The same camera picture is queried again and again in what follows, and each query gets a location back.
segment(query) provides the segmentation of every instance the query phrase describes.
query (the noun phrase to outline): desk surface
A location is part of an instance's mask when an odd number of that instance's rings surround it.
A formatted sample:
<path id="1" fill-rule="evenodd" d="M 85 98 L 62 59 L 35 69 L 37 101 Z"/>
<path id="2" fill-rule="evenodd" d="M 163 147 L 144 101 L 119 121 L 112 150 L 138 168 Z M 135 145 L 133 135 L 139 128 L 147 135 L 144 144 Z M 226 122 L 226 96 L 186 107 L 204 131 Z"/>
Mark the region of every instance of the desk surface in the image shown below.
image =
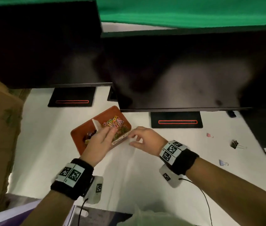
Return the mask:
<path id="1" fill-rule="evenodd" d="M 49 108 L 53 89 L 33 89 L 23 109 L 9 193 L 43 198 L 51 179 L 79 156 L 70 136 L 72 129 L 108 109 L 109 87 L 97 87 L 92 107 Z M 136 126 L 150 127 L 149 113 L 124 113 Z M 241 117 L 229 118 L 226 112 L 201 112 L 202 129 L 156 129 L 168 140 L 186 144 L 202 158 L 266 190 L 266 156 Z M 214 138 L 206 137 L 210 133 Z M 247 149 L 229 146 L 236 139 Z M 104 177 L 99 209 L 133 213 L 142 210 L 172 213 L 196 225 L 210 225 L 208 208 L 200 190 L 188 182 L 173 189 L 159 174 L 163 162 L 128 145 L 129 140 L 111 150 L 94 169 Z M 213 200 L 207 197 L 214 226 L 237 225 Z M 75 204 L 81 205 L 82 198 Z"/>

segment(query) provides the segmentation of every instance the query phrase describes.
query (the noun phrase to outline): hand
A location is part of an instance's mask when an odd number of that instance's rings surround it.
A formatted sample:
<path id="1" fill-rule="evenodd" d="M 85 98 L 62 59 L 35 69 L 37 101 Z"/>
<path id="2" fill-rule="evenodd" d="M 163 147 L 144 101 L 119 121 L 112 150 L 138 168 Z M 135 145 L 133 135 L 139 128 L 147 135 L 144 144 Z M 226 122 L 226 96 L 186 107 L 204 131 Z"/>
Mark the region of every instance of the hand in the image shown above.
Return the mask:
<path id="1" fill-rule="evenodd" d="M 135 136 L 137 136 L 136 141 L 131 142 L 131 146 L 158 157 L 162 148 L 168 143 L 165 138 L 153 129 L 141 126 L 131 131 L 128 137 L 134 138 Z"/>
<path id="2" fill-rule="evenodd" d="M 95 167 L 108 153 L 117 128 L 105 127 L 91 137 L 80 159 Z"/>

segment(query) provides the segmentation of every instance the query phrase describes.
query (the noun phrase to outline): computer monitor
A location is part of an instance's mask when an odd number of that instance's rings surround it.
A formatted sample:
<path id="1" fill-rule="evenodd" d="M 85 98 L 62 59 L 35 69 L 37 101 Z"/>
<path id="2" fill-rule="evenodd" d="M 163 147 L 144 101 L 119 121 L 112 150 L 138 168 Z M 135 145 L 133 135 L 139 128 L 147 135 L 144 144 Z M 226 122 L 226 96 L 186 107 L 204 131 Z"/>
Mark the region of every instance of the computer monitor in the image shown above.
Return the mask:
<path id="1" fill-rule="evenodd" d="M 111 85 L 101 75 L 95 0 L 0 6 L 0 81 L 9 88 Z"/>
<path id="2" fill-rule="evenodd" d="M 102 36 L 122 112 L 250 108 L 258 100 L 255 92 L 251 97 L 244 92 L 257 78 L 266 78 L 266 26 Z M 256 90 L 266 100 L 266 85 Z"/>

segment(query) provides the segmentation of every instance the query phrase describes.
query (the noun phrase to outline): black cable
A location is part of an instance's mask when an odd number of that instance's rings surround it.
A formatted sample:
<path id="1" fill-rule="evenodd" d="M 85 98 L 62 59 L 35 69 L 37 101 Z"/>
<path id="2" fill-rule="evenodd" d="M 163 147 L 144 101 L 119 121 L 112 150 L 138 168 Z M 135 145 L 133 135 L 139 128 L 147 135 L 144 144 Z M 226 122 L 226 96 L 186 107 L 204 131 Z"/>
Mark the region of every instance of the black cable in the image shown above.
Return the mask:
<path id="1" fill-rule="evenodd" d="M 86 198 L 86 200 L 83 202 L 83 204 L 81 206 L 80 214 L 78 215 L 78 226 L 80 226 L 80 217 L 81 217 L 81 213 L 82 213 L 82 210 L 83 210 L 83 206 L 84 206 L 86 201 L 88 201 L 88 198 Z"/>
<path id="2" fill-rule="evenodd" d="M 189 181 L 189 180 L 187 180 L 187 179 L 185 179 L 185 178 L 179 178 L 179 180 L 185 180 L 185 181 L 188 181 L 188 182 L 190 182 L 190 183 L 194 184 L 192 181 Z M 204 195 L 204 197 L 205 197 L 205 200 L 206 200 L 206 203 L 207 203 L 207 206 L 208 206 L 208 210 L 209 210 L 209 217 L 210 217 L 210 223 L 211 223 L 211 226 L 212 226 L 212 219 L 211 219 L 210 207 L 209 207 L 209 204 L 208 204 L 208 201 L 207 201 L 207 198 L 206 198 L 206 195 L 205 195 L 205 193 L 203 192 L 203 190 L 201 190 L 201 192 L 202 192 L 202 194 Z"/>

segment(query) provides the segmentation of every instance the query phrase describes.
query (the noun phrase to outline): plastic bag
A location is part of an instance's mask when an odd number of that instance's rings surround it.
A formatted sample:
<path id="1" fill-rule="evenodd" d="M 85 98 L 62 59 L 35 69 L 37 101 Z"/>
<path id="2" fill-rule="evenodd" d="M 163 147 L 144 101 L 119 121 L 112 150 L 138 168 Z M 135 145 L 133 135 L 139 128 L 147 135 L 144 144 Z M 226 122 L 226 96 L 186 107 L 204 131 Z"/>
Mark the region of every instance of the plastic bag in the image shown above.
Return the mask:
<path id="1" fill-rule="evenodd" d="M 194 226 L 185 220 L 181 220 L 168 213 L 154 213 L 153 211 L 141 211 L 135 208 L 135 213 L 125 222 L 120 222 L 117 226 Z"/>

